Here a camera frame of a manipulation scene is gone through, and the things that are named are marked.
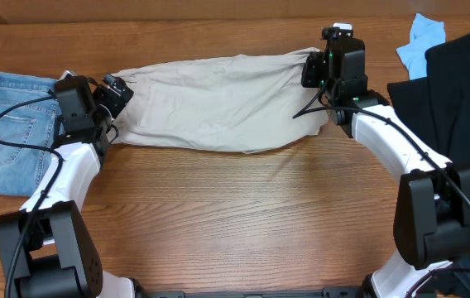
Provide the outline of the beige khaki shorts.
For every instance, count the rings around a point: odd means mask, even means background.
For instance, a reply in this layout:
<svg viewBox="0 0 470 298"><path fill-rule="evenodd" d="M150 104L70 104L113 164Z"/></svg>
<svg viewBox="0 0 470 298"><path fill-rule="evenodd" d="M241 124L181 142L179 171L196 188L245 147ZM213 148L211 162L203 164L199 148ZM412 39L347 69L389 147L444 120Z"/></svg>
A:
<svg viewBox="0 0 470 298"><path fill-rule="evenodd" d="M315 136L322 113L296 114L315 89L300 81L314 49L283 55L236 55L121 70L134 95L115 124L119 142L254 153Z"/></svg>

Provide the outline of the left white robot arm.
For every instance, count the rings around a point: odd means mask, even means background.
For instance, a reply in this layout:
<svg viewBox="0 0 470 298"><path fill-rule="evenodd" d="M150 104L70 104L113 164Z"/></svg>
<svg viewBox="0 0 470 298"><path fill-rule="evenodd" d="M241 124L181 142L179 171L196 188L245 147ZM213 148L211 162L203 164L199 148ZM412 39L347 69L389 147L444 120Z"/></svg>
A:
<svg viewBox="0 0 470 298"><path fill-rule="evenodd" d="M113 121L133 96L121 78L66 72L49 91L55 120L50 166L33 195L0 216L0 260L6 297L143 297L132 278L104 271L81 216L94 177L112 143Z"/></svg>

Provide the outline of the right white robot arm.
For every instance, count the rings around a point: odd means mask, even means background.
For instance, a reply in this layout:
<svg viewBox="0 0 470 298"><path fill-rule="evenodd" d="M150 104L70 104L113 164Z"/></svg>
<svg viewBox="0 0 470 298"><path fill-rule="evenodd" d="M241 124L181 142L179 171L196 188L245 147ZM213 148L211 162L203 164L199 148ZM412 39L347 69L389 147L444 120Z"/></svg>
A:
<svg viewBox="0 0 470 298"><path fill-rule="evenodd" d="M378 92L367 87L364 43L329 37L324 51L309 56L302 85L335 125L368 148L396 178L393 223L396 251L360 286L330 286L325 297L421 297L431 278L455 272L453 261L470 254L470 168L455 166L426 146L396 116Z"/></svg>

